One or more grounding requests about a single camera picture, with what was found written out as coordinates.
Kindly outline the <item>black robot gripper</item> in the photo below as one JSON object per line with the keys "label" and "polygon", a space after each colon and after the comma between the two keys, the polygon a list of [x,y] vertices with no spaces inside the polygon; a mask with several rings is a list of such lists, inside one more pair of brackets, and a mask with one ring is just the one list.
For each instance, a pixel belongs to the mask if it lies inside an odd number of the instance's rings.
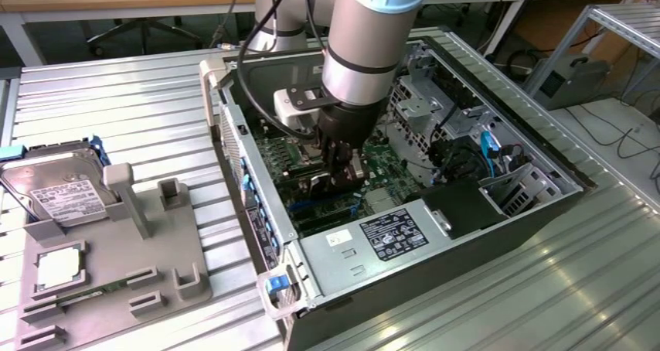
{"label": "black robot gripper", "polygon": [[382,116],[383,104],[364,106],[338,104],[322,108],[318,120],[318,137],[322,149],[332,144],[362,150]]}

